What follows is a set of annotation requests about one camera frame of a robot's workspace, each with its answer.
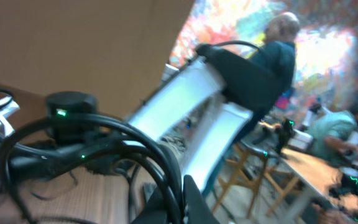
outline seated person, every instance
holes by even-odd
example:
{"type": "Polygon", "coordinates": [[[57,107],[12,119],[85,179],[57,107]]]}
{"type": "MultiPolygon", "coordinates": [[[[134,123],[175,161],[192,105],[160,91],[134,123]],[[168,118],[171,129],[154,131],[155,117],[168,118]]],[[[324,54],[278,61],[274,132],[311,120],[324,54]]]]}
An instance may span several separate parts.
{"type": "MultiPolygon", "coordinates": [[[[300,30],[299,20],[296,15],[286,12],[274,17],[265,30],[265,45],[262,47],[269,56],[268,60],[264,55],[256,52],[250,61],[263,66],[279,77],[284,79],[284,91],[291,87],[293,74],[295,71],[295,38],[300,30]]],[[[270,111],[257,111],[252,119],[239,131],[233,144],[240,141],[246,134],[250,133],[258,124],[258,122],[270,111]]],[[[230,147],[224,157],[231,154],[233,148],[230,147]]],[[[222,158],[213,172],[210,174],[203,196],[206,197],[213,189],[215,180],[218,178],[220,170],[224,166],[224,158],[222,158]]]]}
{"type": "Polygon", "coordinates": [[[347,143],[347,139],[358,128],[358,103],[349,111],[327,114],[311,124],[306,131],[315,142],[310,153],[328,161],[333,167],[347,165],[341,154],[345,150],[358,153],[358,146],[347,143]]]}

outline green shirt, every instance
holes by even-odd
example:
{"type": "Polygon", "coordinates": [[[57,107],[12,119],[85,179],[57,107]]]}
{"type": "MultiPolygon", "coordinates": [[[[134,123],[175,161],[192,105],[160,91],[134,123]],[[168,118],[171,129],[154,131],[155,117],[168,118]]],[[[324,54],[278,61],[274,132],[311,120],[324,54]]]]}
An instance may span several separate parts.
{"type": "Polygon", "coordinates": [[[306,131],[314,137],[311,154],[328,161],[331,166],[339,167],[345,163],[339,157],[339,152],[326,145],[326,136],[332,136],[346,141],[353,130],[357,129],[357,122],[348,111],[330,113],[315,121],[306,131]]]}

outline wooden floor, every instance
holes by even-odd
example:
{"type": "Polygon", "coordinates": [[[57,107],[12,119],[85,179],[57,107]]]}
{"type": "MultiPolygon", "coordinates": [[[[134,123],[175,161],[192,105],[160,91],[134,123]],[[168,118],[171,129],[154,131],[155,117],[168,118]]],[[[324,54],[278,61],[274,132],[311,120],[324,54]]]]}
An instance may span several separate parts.
{"type": "MultiPolygon", "coordinates": [[[[21,109],[14,113],[9,122],[17,129],[29,122],[45,117],[45,100],[43,97],[28,92],[10,89],[16,97],[21,109]]],[[[44,133],[38,133],[28,141],[42,139],[44,133]]],[[[84,168],[73,170],[79,184],[68,193],[55,200],[44,202],[29,193],[29,184],[22,186],[21,194],[25,198],[33,215],[64,215],[100,223],[126,223],[127,222],[127,193],[128,184],[123,177],[93,175],[84,168]]],[[[144,182],[152,182],[151,177],[145,170],[141,169],[135,182],[134,191],[140,205],[143,204],[140,193],[144,182]]],[[[59,192],[68,190],[73,184],[73,179],[65,174],[49,183],[37,184],[36,193],[41,196],[53,196],[59,192]]],[[[20,213],[15,205],[7,197],[0,206],[0,224],[16,224],[21,222],[20,213]]]]}

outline dark shirt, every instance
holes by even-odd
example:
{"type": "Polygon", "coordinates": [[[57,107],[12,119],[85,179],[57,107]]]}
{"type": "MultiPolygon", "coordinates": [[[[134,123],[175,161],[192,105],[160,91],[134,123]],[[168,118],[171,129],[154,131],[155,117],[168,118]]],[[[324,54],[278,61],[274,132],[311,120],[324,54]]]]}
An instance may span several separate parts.
{"type": "MultiPolygon", "coordinates": [[[[274,74],[283,79],[283,92],[287,91],[292,84],[295,72],[295,44],[291,42],[273,41],[262,47],[265,55],[256,52],[249,60],[264,68],[269,69],[274,74]]],[[[239,131],[233,142],[240,141],[245,135],[250,133],[258,122],[272,109],[256,111],[252,119],[239,131]]]]}

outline gray floor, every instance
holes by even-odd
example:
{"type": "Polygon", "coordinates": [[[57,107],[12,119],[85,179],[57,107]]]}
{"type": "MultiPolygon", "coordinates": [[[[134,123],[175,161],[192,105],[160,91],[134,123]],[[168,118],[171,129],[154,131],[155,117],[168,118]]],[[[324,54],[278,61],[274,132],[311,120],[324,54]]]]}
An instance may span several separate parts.
{"type": "MultiPolygon", "coordinates": [[[[223,179],[228,179],[231,173],[231,169],[225,167],[222,171],[221,176],[223,179]]],[[[216,193],[219,195],[221,193],[221,187],[216,183],[216,193]]],[[[281,214],[285,213],[288,205],[283,202],[270,217],[266,217],[265,213],[269,209],[269,205],[273,204],[272,197],[272,188],[269,187],[269,183],[264,180],[262,187],[260,189],[260,194],[254,205],[252,211],[252,218],[250,220],[246,219],[246,213],[249,208],[249,204],[252,198],[252,192],[244,187],[233,186],[230,188],[229,193],[224,199],[224,205],[227,209],[234,215],[235,220],[230,220],[227,216],[227,213],[219,207],[215,213],[215,217],[222,224],[274,224],[278,223],[278,217],[281,214]]],[[[212,207],[215,203],[215,198],[213,194],[209,195],[207,198],[207,204],[212,207]]],[[[297,224],[304,224],[304,222],[298,219],[297,224]]]]}

